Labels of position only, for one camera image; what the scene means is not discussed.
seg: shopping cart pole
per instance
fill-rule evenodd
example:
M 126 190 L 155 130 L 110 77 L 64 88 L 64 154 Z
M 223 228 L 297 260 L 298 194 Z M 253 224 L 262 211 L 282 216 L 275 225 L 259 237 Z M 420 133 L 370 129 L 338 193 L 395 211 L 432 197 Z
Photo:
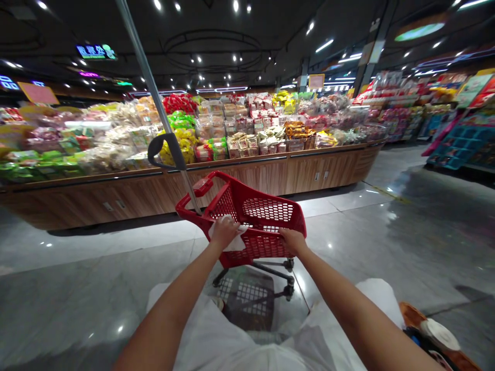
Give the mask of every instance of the shopping cart pole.
M 198 215 L 202 215 L 200 207 L 197 204 L 196 196 L 194 194 L 194 189 L 192 187 L 191 181 L 187 176 L 186 171 L 186 162 L 184 157 L 182 156 L 182 151 L 180 150 L 179 143 L 175 134 L 172 131 L 169 120 L 167 118 L 167 114 L 165 113 L 165 108 L 163 107 L 163 102 L 160 97 L 160 93 L 158 92 L 158 88 L 155 84 L 155 79 L 153 78 L 153 73 L 151 72 L 150 65 L 148 64 L 148 60 L 146 59 L 146 54 L 144 53 L 143 46 L 141 44 L 141 40 L 139 39 L 138 32 L 134 25 L 134 21 L 132 16 L 130 15 L 130 10 L 127 5 L 127 0 L 115 0 L 117 3 L 117 7 L 120 11 L 120 15 L 122 16 L 122 20 L 124 21 L 124 26 L 129 33 L 130 40 L 133 43 L 134 51 L 136 52 L 136 58 L 138 59 L 139 66 L 141 67 L 141 71 L 144 75 L 144 79 L 146 80 L 146 84 L 148 89 L 150 90 L 151 97 L 155 102 L 156 109 L 158 110 L 158 115 L 160 116 L 161 123 L 163 124 L 163 128 L 165 129 L 165 134 L 159 135 L 154 138 L 149 147 L 148 147 L 148 160 L 155 166 L 163 167 L 168 170 L 179 170 L 182 178 L 184 180 L 184 186 L 186 187 L 187 193 L 191 197 L 191 203 L 194 207 L 194 210 Z M 163 141 L 166 141 L 169 145 L 170 153 L 172 158 L 174 159 L 175 166 L 165 165 L 162 163 L 158 163 L 155 161 L 155 156 L 160 153 L 163 147 Z

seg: round ceiling light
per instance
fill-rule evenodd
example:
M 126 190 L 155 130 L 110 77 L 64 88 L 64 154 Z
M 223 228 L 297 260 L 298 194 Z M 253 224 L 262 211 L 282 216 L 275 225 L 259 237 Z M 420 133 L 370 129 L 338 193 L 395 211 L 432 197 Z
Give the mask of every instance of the round ceiling light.
M 399 29 L 395 41 L 414 40 L 434 33 L 445 26 L 447 15 L 445 13 L 432 15 L 418 21 L 409 23 Z

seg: white tissue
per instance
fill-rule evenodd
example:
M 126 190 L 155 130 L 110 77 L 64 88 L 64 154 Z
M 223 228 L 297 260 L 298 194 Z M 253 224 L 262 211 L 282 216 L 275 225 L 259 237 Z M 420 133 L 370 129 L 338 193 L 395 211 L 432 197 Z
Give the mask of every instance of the white tissue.
M 234 218 L 232 218 L 232 215 L 230 215 L 230 214 L 226 214 L 217 220 L 222 221 L 225 218 L 230 219 L 232 222 L 235 221 Z M 208 235 L 210 236 L 210 238 L 213 237 L 213 231 L 215 230 L 216 224 L 217 224 L 217 222 L 213 223 L 210 230 L 208 231 Z M 243 234 L 244 232 L 246 232 L 248 230 L 248 226 L 241 225 L 241 226 L 239 226 L 238 230 L 240 230 L 241 233 L 234 237 L 232 242 L 227 246 L 227 248 L 224 251 L 243 251 L 246 248 L 246 245 L 244 244 L 243 240 L 241 239 L 241 234 Z

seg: cabinet handle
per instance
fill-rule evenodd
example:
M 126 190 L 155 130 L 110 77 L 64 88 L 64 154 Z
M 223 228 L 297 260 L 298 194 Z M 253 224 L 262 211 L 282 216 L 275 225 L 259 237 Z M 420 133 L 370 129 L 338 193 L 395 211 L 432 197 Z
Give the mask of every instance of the cabinet handle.
M 117 201 L 116 201 L 116 203 L 117 203 L 117 205 L 119 205 L 119 206 L 120 206 L 120 208 L 121 208 L 121 209 L 125 209 L 125 203 L 124 203 L 124 201 L 122 201 L 122 200 L 117 200 Z
M 113 207 L 112 207 L 109 203 L 103 203 L 103 206 L 105 206 L 105 208 L 106 208 L 108 211 L 113 211 Z

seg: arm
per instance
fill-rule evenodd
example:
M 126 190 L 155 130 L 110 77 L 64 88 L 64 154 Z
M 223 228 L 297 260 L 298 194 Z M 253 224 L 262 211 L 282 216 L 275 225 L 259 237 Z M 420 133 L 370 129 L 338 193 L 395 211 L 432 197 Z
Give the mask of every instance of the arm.
M 366 369 L 443 370 L 359 289 L 314 254 L 301 233 L 279 231 L 285 239 L 284 246 L 308 270 Z
M 211 242 L 158 299 L 120 354 L 114 371 L 173 368 L 189 315 L 220 254 L 238 234 L 238 227 L 239 223 L 228 220 L 216 223 Z

